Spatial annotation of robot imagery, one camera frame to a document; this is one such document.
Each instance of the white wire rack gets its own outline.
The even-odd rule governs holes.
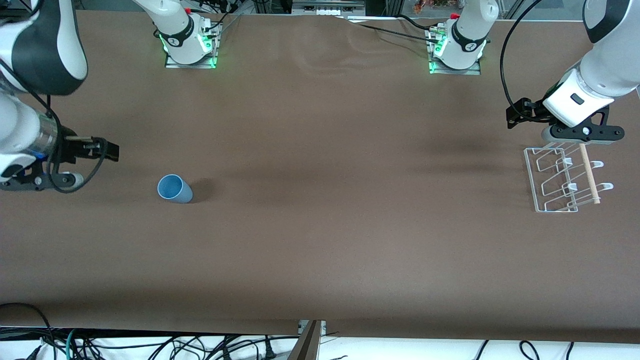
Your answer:
[[[524,149],[533,202],[539,213],[576,213],[582,205],[600,203],[600,193],[612,183],[596,184],[593,169],[604,162],[591,161],[583,143],[552,142]]]

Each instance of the white floor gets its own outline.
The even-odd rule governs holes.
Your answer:
[[[168,338],[120,338],[96,340],[96,345],[127,346],[148,343],[162,343]],[[241,340],[264,339],[263,336],[245,336]],[[219,336],[202,338],[207,348],[212,348],[222,340]],[[296,340],[272,341],[273,350],[279,354],[276,360],[286,359]],[[473,360],[482,344],[482,340],[413,340],[413,339],[379,339],[379,338],[333,338],[322,339],[318,360]],[[490,341],[486,346],[481,360],[526,360],[520,353],[519,341]],[[551,341],[532,341],[536,347],[540,360],[565,360],[568,343]],[[0,360],[16,360],[26,358],[39,341],[0,341]],[[103,349],[102,356],[106,360],[147,360],[156,347],[134,348],[127,350]],[[156,358],[167,360],[172,347],[168,346]],[[264,357],[264,344],[259,344],[260,358]],[[249,346],[232,352],[233,360],[254,360],[256,349]],[[38,360],[52,359],[51,347],[43,347]],[[58,359],[64,360],[65,355],[58,352]],[[180,352],[176,360],[197,360],[198,357],[189,352]],[[570,360],[638,360],[640,359],[640,345],[631,344],[603,344],[576,343],[571,352]]]

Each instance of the black cable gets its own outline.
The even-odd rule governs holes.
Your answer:
[[[273,352],[273,347],[271,347],[271,340],[269,340],[269,336],[264,336],[264,360],[273,360],[276,357],[275,352]]]
[[[42,313],[42,311],[39,308],[37,308],[34,305],[27,304],[25,302],[5,302],[4,304],[0,304],[0,309],[2,309],[3,307],[11,307],[11,306],[26,307],[26,308],[31,309],[31,310],[35,311],[36,313],[38,313],[38,315],[40,316],[40,318],[44,322],[44,325],[47,327],[47,332],[49,333],[49,339],[51,340],[52,343],[56,342],[56,338],[53,336],[53,332],[51,331],[51,324],[49,323],[49,320],[47,319],[46,316],[44,316],[44,313]],[[58,351],[54,348],[53,349],[53,359],[57,360],[57,358],[58,358]]]
[[[99,349],[94,348],[93,346],[87,346],[87,347],[84,347],[84,348],[88,348],[89,349],[89,351],[91,352],[92,358],[94,360],[105,360],[102,357],[102,353],[100,352]]]
[[[227,12],[227,13],[225,13],[224,15],[222,15],[222,17],[220,18],[220,20],[218,20],[214,25],[212,25],[212,26],[210,26],[210,27],[208,27],[208,28],[205,28],[205,29],[204,29],[204,31],[209,31],[209,30],[211,30],[211,29],[215,28],[216,26],[220,25],[220,24],[222,23],[222,20],[224,20],[224,19],[225,19],[225,17],[227,17],[227,15],[229,15],[229,14],[230,14],[230,13],[229,13],[229,12]]]
[[[103,348],[103,349],[107,349],[107,350],[122,350],[122,349],[128,349],[128,348],[141,348],[141,347],[157,347],[162,345],[163,343],[155,343],[155,344],[140,344],[140,345],[129,345],[129,346],[124,346],[124,347],[108,347],[108,346],[104,346],[104,345],[96,345],[93,344],[93,347],[96,348]]]
[[[536,355],[536,358],[534,359],[533,357],[530,357],[529,355],[527,355],[526,352],[524,352],[524,348],[522,347],[522,345],[529,345],[529,347],[531,347],[531,350],[533,350],[533,353]],[[536,350],[536,347],[533,346],[532,343],[528,342],[527,340],[522,340],[519,344],[520,347],[520,352],[522,353],[522,355],[524,355],[524,357],[526,357],[529,360],[540,360],[540,356],[538,355],[538,351]]]
[[[275,338],[269,338],[269,340],[271,341],[271,340],[298,339],[298,338],[299,338],[299,336],[278,336],[278,337],[275,337]],[[266,341],[266,339],[251,341],[251,343],[249,343],[249,344],[229,349],[229,353],[234,352],[236,350],[240,350],[241,348],[250,347],[253,344],[263,343],[265,341]],[[220,359],[222,359],[222,357],[223,357],[223,355],[220,355],[220,356],[216,357],[214,360],[220,360]]]
[[[489,343],[489,340],[484,340],[482,345],[480,345],[480,349],[478,350],[478,355],[476,355],[475,360],[480,360],[480,357],[482,356],[482,353],[484,351],[484,348],[486,347],[486,345]]]
[[[433,24],[433,25],[430,25],[430,26],[422,26],[422,25],[418,24],[417,22],[413,21],[413,19],[410,18],[409,16],[403,15],[401,13],[399,13],[395,17],[397,17],[398,19],[407,20],[411,25],[415,26],[416,28],[422,29],[422,30],[429,30],[432,26],[438,25],[438,23],[436,23],[436,24]]]
[[[174,359],[175,359],[175,356],[176,356],[176,355],[177,355],[181,350],[185,350],[185,351],[187,351],[187,352],[191,352],[192,354],[195,354],[196,356],[198,356],[198,360],[200,360],[200,356],[199,356],[198,354],[196,354],[196,353],[192,352],[191,350],[186,349],[186,347],[187,347],[187,346],[189,346],[189,344],[190,344],[190,343],[194,342],[198,337],[199,337],[199,336],[195,336],[193,339],[191,339],[191,340],[189,340],[189,341],[187,341],[187,342],[185,342],[185,343],[181,342],[180,340],[173,341],[173,342],[172,342],[172,344],[173,344],[173,350],[172,350],[172,352],[171,352],[171,355],[169,356],[169,360],[174,360]],[[179,343],[179,344],[181,344],[181,346],[180,346],[179,348],[176,348],[176,347],[175,347],[175,343]]]
[[[569,343],[569,348],[566,349],[566,355],[564,356],[564,360],[569,360],[569,355],[571,355],[571,350],[573,350],[573,344],[574,344],[573,341]]]
[[[399,35],[401,37],[408,37],[408,38],[414,38],[417,40],[422,40],[422,41],[426,41],[426,42],[432,42],[432,43],[437,43],[438,41],[436,39],[432,39],[432,38],[425,38],[425,37],[417,37],[415,35],[409,35],[409,34],[405,34],[405,33],[399,33],[397,31],[392,31],[392,30],[387,30],[387,29],[383,29],[383,28],[377,28],[375,26],[370,26],[370,25],[365,25],[365,24],[358,24],[360,26],[363,26],[365,28],[369,28],[369,29],[373,29],[373,30],[380,30],[380,31],[384,31],[386,33],[390,33],[390,34],[394,34],[394,35]]]
[[[31,7],[27,5],[27,3],[24,2],[24,0],[20,0],[20,2],[24,5],[25,8],[27,8],[27,10],[31,11]]]
[[[225,338],[211,350],[209,355],[205,357],[204,360],[210,360],[214,355],[216,355],[218,352],[222,351],[225,347],[227,347],[231,341],[234,341],[239,337],[240,337],[239,335],[225,336]]]
[[[204,9],[202,7],[202,5],[207,5],[207,6],[209,6],[211,8],[212,11],[215,11],[216,13],[220,13],[219,10],[222,10],[222,8],[220,6],[216,8],[216,4],[214,4],[212,1],[200,0],[200,1],[198,1],[198,4],[200,5],[201,9]]]
[[[204,352],[206,354],[207,353],[207,348],[204,346],[204,343],[202,342],[202,340],[200,340],[199,336],[197,336],[196,339],[200,343],[200,346],[202,346],[202,352]]]
[[[86,354],[86,347],[83,347],[82,353],[83,353],[85,359],[89,358],[89,356]]]
[[[39,6],[41,6],[43,2],[44,2],[44,0],[40,0],[38,2],[38,4],[36,5],[36,7],[34,9],[34,12],[36,12],[36,11],[38,11],[40,9]],[[94,139],[98,140],[98,143],[100,144],[100,151],[102,151],[102,154],[100,155],[100,159],[98,160],[98,162],[94,166],[93,170],[89,173],[89,176],[86,177],[84,182],[82,184],[80,184],[79,186],[71,189],[71,190],[61,189],[53,181],[53,177],[52,177],[52,174],[51,174],[51,163],[54,164],[54,168],[57,171],[58,167],[60,165],[60,158],[61,158],[61,155],[62,155],[62,124],[60,124],[60,119],[58,118],[58,115],[56,114],[56,112],[53,111],[53,109],[51,108],[51,96],[48,95],[47,96],[47,102],[45,102],[44,100],[42,100],[42,98],[38,94],[36,94],[36,92],[33,89],[31,89],[29,86],[27,86],[27,84],[22,80],[22,78],[19,77],[11,69],[11,67],[9,67],[9,65],[7,65],[7,63],[4,62],[4,60],[2,60],[1,58],[0,58],[0,65],[2,67],[4,67],[4,69],[9,73],[9,75],[11,75],[14,79],[16,79],[16,81],[18,81],[18,84],[20,84],[20,86],[22,88],[27,90],[27,92],[29,94],[31,94],[31,96],[33,96],[33,98],[36,99],[47,110],[47,114],[46,115],[49,118],[53,118],[54,121],[56,122],[56,129],[57,129],[58,134],[56,136],[56,141],[54,142],[54,145],[53,145],[54,153],[56,155],[56,160],[55,161],[52,160],[53,154],[51,154],[51,155],[49,155],[47,157],[47,178],[48,178],[49,182],[51,183],[51,186],[59,193],[74,193],[74,192],[80,190],[98,172],[98,169],[100,169],[100,166],[102,165],[102,162],[104,161],[104,158],[106,157],[106,154],[107,154],[107,151],[108,151],[108,143],[107,143],[107,141],[105,139],[103,139],[103,138],[94,138]]]
[[[162,349],[164,349],[167,345],[169,345],[171,342],[173,342],[173,340],[176,340],[177,336],[174,336],[172,338],[170,338],[169,340],[165,341],[164,343],[160,344],[160,346],[158,346],[152,353],[151,355],[149,355],[147,360],[155,360],[157,358],[157,356],[160,354],[160,352],[162,351]]]
[[[36,349],[34,349],[34,351],[32,351],[29,356],[27,356],[26,360],[36,360],[38,357],[38,353],[40,352],[40,349],[42,348],[42,345],[36,347]]]
[[[258,348],[258,345],[256,344],[256,342],[254,342],[252,340],[238,341],[237,343],[231,344],[229,346],[236,346],[236,345],[240,345],[242,343],[249,343],[249,345],[255,346],[255,360],[260,360],[260,349]]]
[[[528,117],[526,115],[521,114],[518,111],[518,109],[516,109],[515,105],[513,104],[513,100],[511,100],[511,96],[509,95],[509,89],[507,88],[507,82],[504,79],[504,51],[507,49],[507,43],[509,42],[509,39],[511,38],[511,34],[516,29],[516,26],[518,26],[520,21],[522,21],[522,19],[529,13],[529,11],[531,11],[531,9],[533,9],[537,4],[539,4],[540,1],[542,1],[542,0],[535,0],[531,5],[529,5],[529,7],[526,10],[524,10],[522,12],[522,14],[520,14],[518,19],[513,23],[513,26],[511,27],[511,29],[507,33],[507,36],[504,38],[504,43],[502,44],[502,50],[500,51],[500,80],[502,80],[502,89],[504,90],[504,96],[506,96],[507,101],[509,102],[509,106],[512,109],[514,109],[515,112],[518,115],[520,115],[521,117],[523,117],[523,118],[525,118],[527,120],[531,120],[531,121],[538,121],[539,119],[535,119],[535,118]]]

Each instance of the table surface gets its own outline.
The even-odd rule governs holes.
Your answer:
[[[120,162],[72,195],[0,194],[2,302],[61,327],[640,338],[637,96],[611,109],[625,139],[590,150],[603,203],[535,213],[522,149],[543,126],[504,120],[511,23],[481,76],[445,76],[424,43],[333,17],[241,17],[214,70],[164,69],[144,13],[78,22],[89,76],[54,109]],[[539,99],[589,48],[581,23],[523,23],[511,95]],[[168,173],[194,203],[157,196]]]

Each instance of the electrical cable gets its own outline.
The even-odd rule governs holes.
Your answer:
[[[38,353],[40,352],[40,349],[42,348],[42,345],[36,347],[36,349],[34,349],[34,351],[32,351],[29,356],[27,356],[26,360],[36,360],[38,357]]]
[[[369,28],[369,29],[373,29],[373,30],[380,30],[380,31],[384,31],[386,33],[390,33],[390,34],[394,34],[394,35],[399,35],[401,37],[408,37],[408,38],[414,38],[417,40],[422,40],[422,41],[426,41],[426,42],[432,42],[432,43],[437,43],[438,41],[436,39],[432,39],[432,38],[425,38],[425,37],[417,37],[415,35],[409,35],[409,34],[405,34],[405,33],[399,33],[397,31],[392,31],[392,30],[387,30],[387,29],[383,29],[383,28],[377,28],[375,26],[370,26],[370,25],[365,25],[365,24],[358,24],[360,26],[363,26],[365,28]]]
[[[571,350],[573,350],[573,345],[575,343],[572,341],[569,343],[569,348],[566,349],[566,354],[564,355],[564,360],[569,360],[569,356],[571,355]]]
[[[129,345],[129,346],[122,346],[122,347],[108,347],[108,346],[104,346],[104,345],[93,344],[93,347],[95,347],[95,348],[103,348],[103,349],[106,349],[106,350],[123,350],[123,349],[128,349],[128,348],[157,347],[157,346],[160,346],[162,344],[163,343],[140,344],[140,345]]]
[[[509,42],[509,39],[511,38],[511,34],[513,34],[513,31],[516,29],[516,27],[518,26],[518,24],[520,23],[520,21],[522,21],[522,19],[529,13],[529,11],[531,11],[537,4],[539,4],[542,0],[535,0],[531,5],[529,5],[528,8],[526,8],[522,14],[520,14],[520,16],[517,18],[517,20],[513,23],[511,29],[509,30],[509,32],[507,33],[507,36],[504,38],[504,43],[502,43],[502,50],[500,51],[500,80],[502,80],[502,89],[504,90],[504,96],[507,98],[507,101],[509,102],[509,106],[521,117],[529,120],[529,121],[534,121],[534,122],[539,122],[540,119],[536,119],[536,118],[532,118],[529,117],[527,115],[524,115],[522,113],[520,113],[518,111],[518,109],[516,109],[515,105],[513,104],[513,100],[511,100],[511,96],[509,95],[509,89],[507,88],[507,82],[504,79],[504,51],[507,49],[507,43]]]
[[[86,351],[85,351],[85,350],[88,348],[88,349],[89,349],[89,351],[91,352],[92,359],[94,359],[94,360],[105,360],[105,359],[102,357],[102,353],[100,352],[100,350],[99,350],[99,349],[97,349],[97,348],[94,348],[94,347],[93,347],[93,345],[91,344],[91,341],[90,341],[89,339],[84,339],[83,343],[84,343],[84,344],[87,344],[87,343],[88,343],[88,346],[83,347],[83,352],[85,353],[85,357],[84,357],[84,359],[89,360],[89,358],[87,358],[87,356],[86,356]]]
[[[31,309],[31,310],[35,311],[36,313],[38,313],[38,315],[40,316],[40,318],[44,322],[44,325],[47,327],[47,332],[49,333],[49,339],[51,340],[52,343],[56,342],[56,338],[53,336],[53,332],[51,331],[51,324],[49,323],[49,320],[47,319],[46,316],[44,316],[44,313],[42,313],[42,311],[39,308],[37,308],[34,305],[27,304],[25,302],[5,302],[4,304],[0,304],[0,309],[2,309],[3,307],[11,307],[11,306],[26,307],[26,308]],[[57,358],[58,358],[58,352],[54,348],[54,350],[53,350],[53,359],[57,360]]]
[[[39,10],[39,6],[41,6],[43,2],[44,2],[44,0],[40,0],[38,2],[38,4],[36,5],[36,7],[34,9],[34,12]],[[22,78],[19,77],[11,69],[11,67],[9,67],[9,65],[7,65],[6,62],[4,62],[4,60],[2,58],[0,58],[0,65],[2,67],[4,67],[5,71],[7,71],[9,73],[9,75],[11,75],[16,81],[18,81],[18,84],[20,84],[20,86],[23,89],[25,89],[29,94],[31,94],[31,96],[33,96],[33,98],[36,99],[47,110],[46,115],[50,119],[54,119],[54,121],[56,122],[57,135],[56,135],[56,141],[54,142],[54,145],[53,145],[54,153],[56,155],[56,160],[53,161],[53,159],[52,159],[54,154],[50,154],[47,157],[47,179],[51,183],[51,186],[59,193],[74,193],[74,192],[80,190],[98,172],[98,169],[100,169],[100,166],[102,165],[102,162],[104,161],[104,158],[106,157],[106,154],[108,152],[108,142],[103,138],[93,138],[94,140],[97,140],[98,143],[100,144],[99,145],[100,146],[100,151],[102,152],[102,154],[100,154],[100,159],[98,160],[98,162],[94,166],[93,170],[84,179],[84,182],[82,184],[80,184],[79,186],[74,187],[71,190],[65,190],[65,189],[60,188],[53,181],[53,177],[52,177],[52,174],[51,174],[51,164],[52,163],[54,164],[54,169],[57,171],[58,170],[57,168],[60,165],[60,158],[61,158],[61,155],[62,155],[62,124],[60,124],[60,119],[58,118],[58,115],[56,114],[56,112],[53,111],[53,109],[51,108],[51,96],[47,95],[47,102],[45,102],[44,100],[42,100],[42,98],[38,94],[36,94],[36,92],[33,89],[31,89],[29,86],[27,86],[27,84],[24,82],[24,80],[22,80]]]
[[[406,16],[406,15],[401,14],[401,13],[397,14],[395,17],[397,17],[398,19],[407,20],[411,25],[415,26],[416,28],[422,29],[422,30],[429,30],[432,26],[438,25],[436,23],[436,24],[433,24],[433,25],[430,25],[430,26],[422,26],[422,25],[418,24],[417,22],[413,21],[413,19],[410,18],[409,16]]]
[[[255,360],[260,360],[260,349],[258,348],[258,345],[256,344],[256,342],[252,341],[252,340],[243,340],[243,341],[239,341],[237,343],[231,344],[232,345],[240,345],[242,343],[249,343],[249,345],[253,345],[255,346]]]
[[[20,2],[24,5],[25,8],[27,8],[27,10],[31,11],[31,7],[27,5],[27,3],[24,2],[24,0],[20,0]]]
[[[239,337],[240,337],[239,335],[225,336],[225,338],[211,350],[209,355],[205,357],[204,360],[210,360],[214,355],[216,355],[218,352],[222,351],[226,346],[228,346],[231,341],[234,341]]]
[[[199,336],[195,336],[193,339],[191,339],[191,340],[189,340],[189,341],[187,341],[187,342],[185,342],[185,343],[181,342],[180,340],[175,340],[175,341],[173,341],[173,342],[172,342],[172,344],[173,344],[173,350],[171,351],[171,355],[169,356],[169,360],[174,360],[174,359],[175,359],[175,356],[176,356],[176,355],[177,355],[181,350],[185,350],[185,351],[187,351],[187,352],[191,352],[192,354],[194,354],[194,355],[196,355],[196,356],[198,357],[198,360],[200,360],[200,355],[196,354],[195,352],[193,352],[193,351],[191,351],[191,350],[186,349],[186,347],[187,347],[187,346],[189,346],[189,344],[190,344],[190,343],[194,342],[194,341],[195,341],[196,339],[198,339],[198,338],[199,338]],[[179,344],[181,344],[181,346],[180,346],[179,348],[176,348],[176,347],[175,347],[175,343],[179,343]]]
[[[67,360],[71,360],[71,340],[74,336],[74,332],[76,332],[75,329],[69,332],[69,335],[67,336],[67,342],[65,343],[65,353],[67,354]]]
[[[284,340],[284,339],[298,339],[298,338],[299,338],[299,336],[278,336],[278,337],[275,337],[275,338],[269,338],[269,341]],[[251,341],[251,343],[249,343],[249,344],[242,345],[242,346],[235,347],[235,348],[231,348],[231,349],[229,349],[229,354],[234,352],[234,351],[236,351],[236,350],[240,350],[241,348],[250,347],[250,346],[252,346],[254,344],[263,343],[265,341],[266,341],[266,339],[254,340],[254,341]],[[220,356],[216,357],[214,360],[220,360],[220,359],[223,358],[223,356],[224,355],[220,355]]]
[[[486,347],[486,345],[489,343],[489,340],[484,340],[482,345],[480,345],[480,349],[478,350],[478,355],[476,355],[476,358],[474,360],[480,360],[480,357],[482,356],[482,353],[484,351],[484,348]]]
[[[164,349],[167,345],[169,345],[175,339],[177,339],[177,336],[174,336],[174,337],[170,338],[169,340],[165,341],[164,343],[160,344],[160,346],[158,346],[151,353],[151,355],[149,355],[147,360],[155,360],[157,358],[157,356],[160,354],[160,352],[162,351],[162,349]]]
[[[226,12],[224,15],[222,15],[220,20],[218,20],[214,25],[209,26],[208,28],[205,28],[204,31],[209,31],[209,30],[215,28],[216,26],[220,25],[222,23],[222,20],[224,20],[225,17],[227,17],[227,15],[229,15],[229,14],[230,14],[230,12]]]
[[[525,345],[525,344],[531,347],[531,350],[533,350],[533,354],[536,355],[535,359],[527,355],[526,352],[524,352],[524,348],[522,347],[522,345]],[[538,351],[536,350],[536,347],[534,347],[532,343],[528,342],[527,340],[522,340],[518,346],[520,347],[520,352],[522,353],[522,355],[524,355],[524,357],[526,357],[528,360],[540,360],[540,355],[538,355]]]
[[[242,15],[243,15],[243,14],[241,14],[241,13],[237,14],[237,15],[236,15],[236,17],[234,17],[234,19],[233,19],[233,20],[231,20],[231,22],[229,22],[229,23],[227,24],[227,26],[225,26],[222,30],[220,30],[220,34],[218,34],[218,35],[222,35],[222,33],[224,33],[228,28],[230,28],[230,27],[231,27],[231,25],[232,25],[232,24],[233,24],[237,19],[240,19],[240,17],[241,17]]]

